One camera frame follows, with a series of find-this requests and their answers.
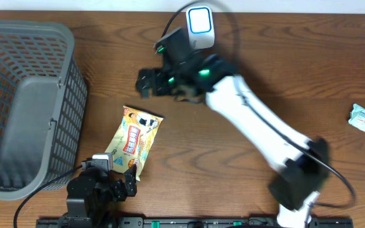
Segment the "yellow wet wipes bag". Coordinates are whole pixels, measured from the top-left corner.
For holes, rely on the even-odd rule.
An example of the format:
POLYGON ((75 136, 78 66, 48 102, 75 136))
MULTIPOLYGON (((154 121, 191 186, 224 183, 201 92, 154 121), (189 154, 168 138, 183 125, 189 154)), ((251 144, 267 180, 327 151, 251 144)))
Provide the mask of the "yellow wet wipes bag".
POLYGON ((112 154, 112 170, 124 173, 135 165, 139 181, 162 121, 162 117, 125 106, 122 121, 105 150, 112 154))

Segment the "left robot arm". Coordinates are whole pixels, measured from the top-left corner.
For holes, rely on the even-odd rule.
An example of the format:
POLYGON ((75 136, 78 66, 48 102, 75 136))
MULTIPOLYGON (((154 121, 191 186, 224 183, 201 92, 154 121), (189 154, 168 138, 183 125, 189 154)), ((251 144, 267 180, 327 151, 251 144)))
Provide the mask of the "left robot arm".
POLYGON ((62 227, 118 227, 118 219, 110 210, 114 203, 136 195, 137 166, 127 169, 124 179, 111 180, 111 173, 106 159, 82 162, 82 172, 67 185, 67 213, 62 227))

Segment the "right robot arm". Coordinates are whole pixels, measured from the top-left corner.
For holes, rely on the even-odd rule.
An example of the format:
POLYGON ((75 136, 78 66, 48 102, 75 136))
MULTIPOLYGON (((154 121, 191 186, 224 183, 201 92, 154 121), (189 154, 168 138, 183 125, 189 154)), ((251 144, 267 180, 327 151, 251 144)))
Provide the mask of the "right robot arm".
POLYGON ((153 48, 163 65, 139 71, 140 95, 185 95, 187 100, 204 101, 230 121, 277 172, 268 189, 279 203, 278 225, 307 227, 312 205, 329 176, 328 143, 313 141, 282 121, 233 64, 216 54, 204 57, 190 46, 181 28, 163 36, 153 48))

